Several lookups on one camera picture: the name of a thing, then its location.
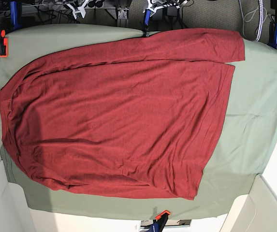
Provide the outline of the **red long-sleeve T-shirt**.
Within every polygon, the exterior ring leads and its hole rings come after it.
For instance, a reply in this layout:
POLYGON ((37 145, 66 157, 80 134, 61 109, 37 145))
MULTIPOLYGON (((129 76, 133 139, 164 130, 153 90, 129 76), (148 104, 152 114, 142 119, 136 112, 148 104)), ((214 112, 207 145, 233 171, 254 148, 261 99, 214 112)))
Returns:
POLYGON ((220 29, 43 56, 0 90, 2 143, 52 190, 193 200, 244 59, 240 34, 220 29))

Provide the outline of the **aluminium frame bracket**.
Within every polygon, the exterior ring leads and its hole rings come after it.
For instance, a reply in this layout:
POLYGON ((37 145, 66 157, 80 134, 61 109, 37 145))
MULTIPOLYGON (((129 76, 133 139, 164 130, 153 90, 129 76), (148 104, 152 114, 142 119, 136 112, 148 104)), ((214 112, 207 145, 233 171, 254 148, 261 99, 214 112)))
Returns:
POLYGON ((117 22, 118 27, 127 28, 132 0, 109 0, 106 11, 117 22))

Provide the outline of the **white bin right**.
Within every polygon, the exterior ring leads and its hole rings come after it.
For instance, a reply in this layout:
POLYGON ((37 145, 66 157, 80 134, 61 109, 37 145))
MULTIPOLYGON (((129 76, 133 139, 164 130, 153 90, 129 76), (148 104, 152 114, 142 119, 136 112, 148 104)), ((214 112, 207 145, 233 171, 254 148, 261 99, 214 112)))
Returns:
POLYGON ((277 196, 262 175, 249 194, 237 197, 220 229, 222 232, 277 232, 277 196))

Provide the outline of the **blue handled clamp top centre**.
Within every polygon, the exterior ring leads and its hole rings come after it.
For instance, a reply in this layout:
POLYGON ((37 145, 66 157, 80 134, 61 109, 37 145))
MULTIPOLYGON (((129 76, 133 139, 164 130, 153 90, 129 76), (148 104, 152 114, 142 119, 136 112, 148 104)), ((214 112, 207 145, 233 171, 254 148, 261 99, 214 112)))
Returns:
POLYGON ((142 31, 144 33, 144 37, 149 36, 149 19, 150 19, 150 13, 151 11, 146 9, 144 13, 144 20, 142 25, 142 31))

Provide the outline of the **orange black clamp far-left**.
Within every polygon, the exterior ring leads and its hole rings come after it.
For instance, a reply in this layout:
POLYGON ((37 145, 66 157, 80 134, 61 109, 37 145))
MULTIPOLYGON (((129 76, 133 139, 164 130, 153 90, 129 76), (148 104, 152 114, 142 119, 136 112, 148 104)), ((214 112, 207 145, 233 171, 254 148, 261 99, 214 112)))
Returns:
POLYGON ((0 57, 8 57, 8 38, 5 37, 6 32, 0 29, 0 57))

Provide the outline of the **orange black clamp near edge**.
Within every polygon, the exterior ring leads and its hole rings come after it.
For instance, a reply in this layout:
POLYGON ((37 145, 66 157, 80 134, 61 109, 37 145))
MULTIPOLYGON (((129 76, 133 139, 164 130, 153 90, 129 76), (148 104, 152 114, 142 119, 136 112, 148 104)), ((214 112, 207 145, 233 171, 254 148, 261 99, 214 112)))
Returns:
POLYGON ((158 214, 150 225, 148 232, 162 232, 171 213, 168 210, 158 214))

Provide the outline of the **black power adapter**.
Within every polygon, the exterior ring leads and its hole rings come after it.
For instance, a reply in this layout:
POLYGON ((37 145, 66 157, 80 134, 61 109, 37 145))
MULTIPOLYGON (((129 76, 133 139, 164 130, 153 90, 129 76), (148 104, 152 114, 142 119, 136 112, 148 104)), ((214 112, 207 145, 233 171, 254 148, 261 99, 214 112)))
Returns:
POLYGON ((166 7, 164 9, 164 15, 165 16, 171 16, 171 17, 177 17, 178 15, 178 8, 174 6, 166 7))

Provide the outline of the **green table cloth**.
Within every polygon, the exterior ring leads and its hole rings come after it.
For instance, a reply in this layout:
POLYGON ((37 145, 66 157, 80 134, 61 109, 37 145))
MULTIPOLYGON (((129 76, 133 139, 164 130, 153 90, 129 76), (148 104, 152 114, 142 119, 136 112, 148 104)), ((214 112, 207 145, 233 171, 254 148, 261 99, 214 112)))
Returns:
MULTIPOLYGON (((87 44, 141 37, 137 29, 61 24, 21 29, 8 35, 9 56, 0 58, 0 89, 24 65, 44 55, 87 44)), ((30 208, 53 213, 113 219, 149 219, 169 210, 172 219, 216 217, 234 199, 250 191, 256 174, 271 174, 277 158, 277 51, 244 41, 245 60, 236 62, 225 122, 218 144, 204 169, 194 200, 127 199, 53 191, 30 180, 12 161, 1 142, 6 179, 24 190, 30 208)))

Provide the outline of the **white bin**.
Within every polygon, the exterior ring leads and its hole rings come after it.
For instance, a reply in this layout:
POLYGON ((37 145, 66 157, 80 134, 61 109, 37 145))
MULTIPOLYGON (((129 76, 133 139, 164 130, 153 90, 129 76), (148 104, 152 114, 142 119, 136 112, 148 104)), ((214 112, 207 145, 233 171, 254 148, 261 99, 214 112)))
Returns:
POLYGON ((222 232, 277 232, 277 196, 262 175, 249 194, 237 197, 220 229, 222 232))
POLYGON ((18 184, 8 182, 0 159, 0 232, 34 232, 24 191, 18 184))

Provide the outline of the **white bin left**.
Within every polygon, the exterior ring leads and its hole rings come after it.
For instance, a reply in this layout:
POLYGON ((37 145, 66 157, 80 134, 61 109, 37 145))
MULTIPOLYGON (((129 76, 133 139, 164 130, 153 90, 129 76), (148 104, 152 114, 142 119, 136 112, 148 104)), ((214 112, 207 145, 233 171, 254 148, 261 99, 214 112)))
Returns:
POLYGON ((8 182, 0 159, 0 232, 34 232, 24 191, 18 184, 8 182))

